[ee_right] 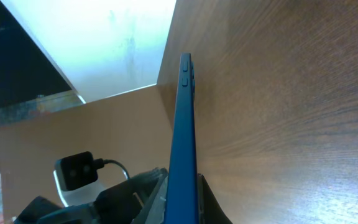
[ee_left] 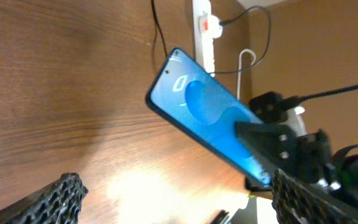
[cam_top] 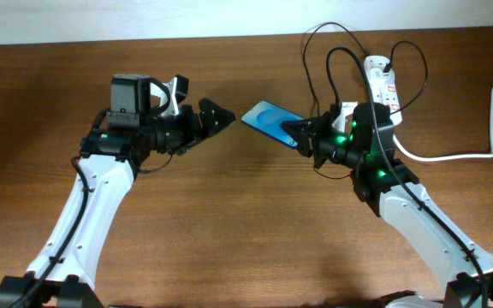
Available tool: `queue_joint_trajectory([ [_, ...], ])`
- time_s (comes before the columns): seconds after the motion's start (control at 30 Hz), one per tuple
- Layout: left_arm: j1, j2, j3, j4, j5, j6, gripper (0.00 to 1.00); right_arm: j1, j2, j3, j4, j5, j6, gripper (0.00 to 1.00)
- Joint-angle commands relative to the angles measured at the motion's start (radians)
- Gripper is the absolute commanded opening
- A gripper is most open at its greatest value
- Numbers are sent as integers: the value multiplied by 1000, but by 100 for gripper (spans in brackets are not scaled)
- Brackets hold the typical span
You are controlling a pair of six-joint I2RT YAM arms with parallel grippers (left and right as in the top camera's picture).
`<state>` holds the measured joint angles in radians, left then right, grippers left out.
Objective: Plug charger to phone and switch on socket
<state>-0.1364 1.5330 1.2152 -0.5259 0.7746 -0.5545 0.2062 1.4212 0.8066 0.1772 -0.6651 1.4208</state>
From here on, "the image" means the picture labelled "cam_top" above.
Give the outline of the blue Galaxy smartphone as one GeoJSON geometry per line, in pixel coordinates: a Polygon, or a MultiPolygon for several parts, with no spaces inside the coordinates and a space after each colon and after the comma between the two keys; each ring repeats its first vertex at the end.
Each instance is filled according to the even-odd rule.
{"type": "Polygon", "coordinates": [[[281,128],[281,124],[298,120],[303,117],[267,101],[258,102],[241,117],[242,123],[292,149],[296,149],[298,143],[281,128]]]}

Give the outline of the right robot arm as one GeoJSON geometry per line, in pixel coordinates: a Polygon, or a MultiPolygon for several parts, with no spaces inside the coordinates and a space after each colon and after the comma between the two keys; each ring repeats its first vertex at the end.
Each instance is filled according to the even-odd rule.
{"type": "Polygon", "coordinates": [[[443,285],[441,307],[486,307],[493,303],[493,255],[463,233],[433,202],[426,188],[394,157],[395,125],[389,108],[364,103],[354,108],[350,133],[336,131],[332,111],[285,121],[282,129],[298,152],[351,170],[357,198],[395,228],[443,285]]]}

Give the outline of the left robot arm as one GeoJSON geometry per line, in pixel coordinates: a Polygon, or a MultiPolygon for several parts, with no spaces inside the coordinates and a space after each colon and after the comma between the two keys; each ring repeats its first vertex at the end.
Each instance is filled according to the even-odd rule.
{"type": "Polygon", "coordinates": [[[184,104],[188,79],[161,82],[114,74],[110,107],[101,110],[72,157],[73,189],[45,246],[22,277],[0,282],[0,307],[100,307],[94,293],[98,260],[117,209],[152,152],[181,156],[235,122],[208,98],[184,104]]]}

